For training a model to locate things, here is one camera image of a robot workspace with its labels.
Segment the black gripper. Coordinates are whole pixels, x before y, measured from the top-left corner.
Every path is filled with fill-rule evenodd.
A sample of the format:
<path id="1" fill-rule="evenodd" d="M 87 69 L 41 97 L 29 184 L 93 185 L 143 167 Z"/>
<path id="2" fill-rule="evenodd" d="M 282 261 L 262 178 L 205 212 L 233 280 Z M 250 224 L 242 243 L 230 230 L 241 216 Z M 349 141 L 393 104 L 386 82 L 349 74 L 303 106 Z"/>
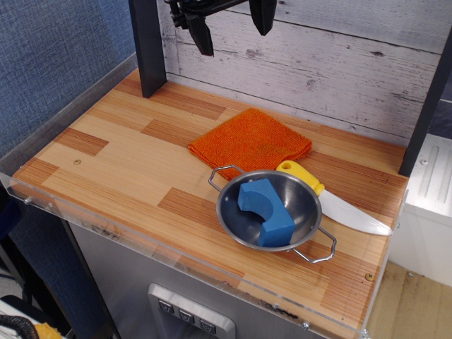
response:
<path id="1" fill-rule="evenodd" d="M 176 27 L 188 28 L 190 35 L 204 56 L 213 57 L 214 49 L 206 16 L 229 9 L 245 0 L 171 0 L 165 1 Z M 276 0 L 249 0 L 252 21 L 262 36 L 267 35 L 275 17 Z"/>

